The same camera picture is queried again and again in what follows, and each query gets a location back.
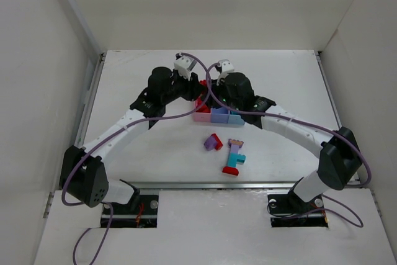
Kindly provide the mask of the purple teal red lego column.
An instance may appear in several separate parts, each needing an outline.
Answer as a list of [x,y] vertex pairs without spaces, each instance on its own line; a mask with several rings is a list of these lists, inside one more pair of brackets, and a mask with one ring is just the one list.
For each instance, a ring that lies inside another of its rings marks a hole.
[[227,164],[222,169],[222,173],[233,176],[239,175],[239,170],[237,168],[237,165],[244,164],[246,161],[246,156],[239,153],[239,150],[243,147],[243,145],[244,142],[241,140],[235,140],[235,139],[228,140],[230,153]]

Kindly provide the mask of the red lego plate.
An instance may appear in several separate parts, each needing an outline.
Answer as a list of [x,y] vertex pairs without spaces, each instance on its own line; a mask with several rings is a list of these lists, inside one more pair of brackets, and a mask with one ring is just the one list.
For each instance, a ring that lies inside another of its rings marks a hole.
[[223,143],[219,139],[218,135],[213,133],[205,140],[204,147],[207,151],[218,151],[223,147]]

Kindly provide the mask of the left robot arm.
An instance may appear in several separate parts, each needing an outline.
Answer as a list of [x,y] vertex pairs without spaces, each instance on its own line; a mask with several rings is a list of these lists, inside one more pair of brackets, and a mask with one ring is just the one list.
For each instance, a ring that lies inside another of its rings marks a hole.
[[156,67],[148,85],[130,105],[125,115],[106,132],[84,144],[70,146],[64,153],[59,186],[62,202],[69,194],[78,205],[93,208],[101,203],[115,203],[132,208],[138,189],[122,179],[111,180],[107,168],[134,139],[167,119],[166,106],[178,98],[195,101],[204,92],[196,73],[181,75],[178,70]]

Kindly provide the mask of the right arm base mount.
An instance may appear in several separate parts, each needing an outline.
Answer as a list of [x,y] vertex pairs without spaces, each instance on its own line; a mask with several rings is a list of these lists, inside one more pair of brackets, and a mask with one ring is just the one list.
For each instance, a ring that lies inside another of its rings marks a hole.
[[272,228],[328,227],[321,195],[303,202],[289,194],[268,194],[267,200]]

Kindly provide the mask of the purple curved lego brick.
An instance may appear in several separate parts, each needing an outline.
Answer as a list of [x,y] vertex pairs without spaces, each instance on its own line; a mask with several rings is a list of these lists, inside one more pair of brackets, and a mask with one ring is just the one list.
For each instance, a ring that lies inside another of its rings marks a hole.
[[203,145],[207,151],[211,151],[216,148],[218,141],[214,136],[211,135],[205,140]]

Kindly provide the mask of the red legos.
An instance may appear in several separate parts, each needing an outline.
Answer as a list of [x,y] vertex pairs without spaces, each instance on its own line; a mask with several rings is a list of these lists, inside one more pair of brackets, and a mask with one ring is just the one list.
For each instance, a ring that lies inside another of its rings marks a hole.
[[211,109],[206,105],[203,104],[203,100],[205,99],[206,92],[207,92],[207,83],[205,80],[199,81],[199,83],[204,87],[204,91],[199,95],[198,99],[195,101],[194,107],[201,106],[200,109],[197,110],[198,113],[211,113]]

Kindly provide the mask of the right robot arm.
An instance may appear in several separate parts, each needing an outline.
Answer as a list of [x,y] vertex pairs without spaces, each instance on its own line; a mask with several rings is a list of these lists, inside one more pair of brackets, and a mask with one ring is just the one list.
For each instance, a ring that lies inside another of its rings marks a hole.
[[250,80],[239,72],[208,79],[207,86],[218,105],[229,107],[247,124],[300,145],[318,159],[317,170],[297,181],[285,196],[292,212],[306,212],[310,202],[329,189],[343,190],[361,167],[362,156],[348,128],[328,130],[295,118],[273,100],[255,95]]

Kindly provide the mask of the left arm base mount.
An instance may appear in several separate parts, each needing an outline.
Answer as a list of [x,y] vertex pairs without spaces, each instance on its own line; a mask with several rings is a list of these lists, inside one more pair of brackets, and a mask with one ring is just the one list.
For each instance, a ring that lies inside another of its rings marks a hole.
[[158,224],[159,192],[144,191],[130,210],[124,205],[112,204],[114,215],[110,220],[110,209],[104,207],[100,217],[100,227],[106,228],[156,228]]

